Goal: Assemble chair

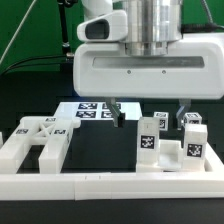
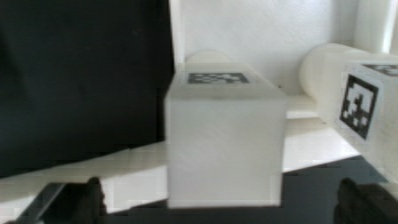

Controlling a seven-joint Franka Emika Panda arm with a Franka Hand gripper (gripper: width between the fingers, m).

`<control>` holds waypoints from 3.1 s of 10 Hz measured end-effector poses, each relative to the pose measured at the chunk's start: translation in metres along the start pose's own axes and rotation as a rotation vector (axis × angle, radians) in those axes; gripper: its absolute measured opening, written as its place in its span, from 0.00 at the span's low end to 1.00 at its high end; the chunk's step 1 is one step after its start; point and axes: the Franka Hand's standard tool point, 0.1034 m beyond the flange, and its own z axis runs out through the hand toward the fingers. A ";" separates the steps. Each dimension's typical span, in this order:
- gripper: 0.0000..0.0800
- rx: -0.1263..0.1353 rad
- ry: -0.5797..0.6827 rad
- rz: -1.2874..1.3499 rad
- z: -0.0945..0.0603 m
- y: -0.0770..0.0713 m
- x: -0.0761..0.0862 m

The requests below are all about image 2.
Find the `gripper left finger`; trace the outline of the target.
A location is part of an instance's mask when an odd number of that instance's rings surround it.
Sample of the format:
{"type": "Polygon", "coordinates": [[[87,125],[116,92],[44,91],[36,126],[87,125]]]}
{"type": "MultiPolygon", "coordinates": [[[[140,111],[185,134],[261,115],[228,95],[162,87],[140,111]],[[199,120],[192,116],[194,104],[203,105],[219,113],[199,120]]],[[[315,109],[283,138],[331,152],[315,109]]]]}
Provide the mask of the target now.
{"type": "Polygon", "coordinates": [[[107,215],[100,178],[84,183],[50,183],[14,220],[14,224],[103,224],[107,215]]]}

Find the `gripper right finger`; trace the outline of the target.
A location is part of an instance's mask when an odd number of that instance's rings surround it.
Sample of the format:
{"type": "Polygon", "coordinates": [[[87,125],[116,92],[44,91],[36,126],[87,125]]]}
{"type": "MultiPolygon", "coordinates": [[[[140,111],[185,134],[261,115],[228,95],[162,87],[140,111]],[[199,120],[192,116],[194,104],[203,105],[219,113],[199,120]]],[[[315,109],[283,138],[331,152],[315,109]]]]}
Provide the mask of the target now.
{"type": "Polygon", "coordinates": [[[398,224],[398,200],[377,183],[341,180],[334,224],[398,224]]]}

